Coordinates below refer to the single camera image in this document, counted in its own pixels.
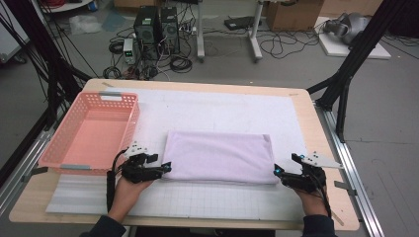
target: basket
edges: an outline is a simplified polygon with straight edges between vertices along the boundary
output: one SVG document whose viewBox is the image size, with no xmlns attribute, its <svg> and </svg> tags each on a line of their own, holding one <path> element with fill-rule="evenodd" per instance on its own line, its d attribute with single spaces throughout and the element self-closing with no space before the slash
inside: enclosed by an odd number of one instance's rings
<svg viewBox="0 0 419 237">
<path fill-rule="evenodd" d="M 134 93 L 79 93 L 40 166 L 61 174 L 106 175 L 115 156 L 131 142 L 139 117 L 137 101 Z"/>
</svg>

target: table top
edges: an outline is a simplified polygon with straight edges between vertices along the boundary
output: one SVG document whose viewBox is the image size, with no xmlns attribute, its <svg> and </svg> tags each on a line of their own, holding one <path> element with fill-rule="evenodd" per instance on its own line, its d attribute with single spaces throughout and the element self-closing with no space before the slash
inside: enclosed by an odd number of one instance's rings
<svg viewBox="0 0 419 237">
<path fill-rule="evenodd" d="M 84 87 L 85 91 L 103 91 L 108 87 L 141 88 L 148 90 L 174 90 L 193 92 L 218 92 L 245 95 L 269 95 L 289 97 L 293 100 L 298 122 L 304 137 L 307 151 L 317 151 L 326 157 L 333 157 L 329 143 L 308 93 L 303 89 L 268 88 L 251 86 L 230 86 L 193 83 L 123 81 L 92 79 Z M 332 206 L 336 230 L 357 230 L 360 226 L 358 217 L 345 190 L 335 188 L 334 181 L 342 182 L 338 170 L 324 169 L 327 175 L 327 192 Z M 14 222 L 35 223 L 96 223 L 99 215 L 46 213 L 46 207 L 58 183 L 59 174 L 48 171 L 34 175 L 12 211 L 9 218 Z M 225 220 L 192 219 L 170 217 L 128 216 L 124 225 L 189 226 L 214 228 L 264 228 L 264 229 L 300 229 L 302 222 L 267 221 L 267 220 Z"/>
</svg>

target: folded towel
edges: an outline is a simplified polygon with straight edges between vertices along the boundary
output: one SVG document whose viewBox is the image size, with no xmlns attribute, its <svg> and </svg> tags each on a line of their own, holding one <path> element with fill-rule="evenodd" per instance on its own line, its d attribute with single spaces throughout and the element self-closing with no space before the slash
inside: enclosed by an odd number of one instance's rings
<svg viewBox="0 0 419 237">
<path fill-rule="evenodd" d="M 164 179 L 177 181 L 276 184 L 271 138 L 267 134 L 170 131 Z"/>
</svg>

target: white table leg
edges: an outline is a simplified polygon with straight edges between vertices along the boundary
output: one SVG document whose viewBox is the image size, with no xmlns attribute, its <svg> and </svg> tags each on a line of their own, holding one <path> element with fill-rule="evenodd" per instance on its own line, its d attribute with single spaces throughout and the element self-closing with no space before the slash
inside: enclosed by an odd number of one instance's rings
<svg viewBox="0 0 419 237">
<path fill-rule="evenodd" d="M 255 12 L 255 22 L 253 23 L 253 29 L 252 31 L 249 31 L 250 42 L 252 44 L 253 51 L 255 52 L 255 62 L 262 59 L 262 52 L 259 47 L 259 43 L 256 40 L 256 34 L 258 32 L 259 21 L 262 15 L 262 9 L 263 9 L 263 1 L 258 1 L 256 12 Z"/>
<path fill-rule="evenodd" d="M 198 59 L 203 62 L 206 52 L 204 50 L 204 32 L 203 32 L 203 0 L 198 1 L 198 28 L 197 28 L 197 52 Z"/>
</svg>

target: computer tower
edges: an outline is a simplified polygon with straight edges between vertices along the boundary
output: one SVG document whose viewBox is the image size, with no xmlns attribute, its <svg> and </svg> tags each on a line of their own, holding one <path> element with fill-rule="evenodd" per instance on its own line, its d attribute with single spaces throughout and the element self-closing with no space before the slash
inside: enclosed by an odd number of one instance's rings
<svg viewBox="0 0 419 237">
<path fill-rule="evenodd" d="M 175 7 L 161 8 L 161 28 L 165 39 L 164 49 L 166 54 L 180 52 L 178 13 Z"/>
<path fill-rule="evenodd" d="M 160 58 L 163 40 L 161 24 L 156 6 L 140 6 L 133 29 L 139 46 L 141 57 L 145 60 Z"/>
</svg>

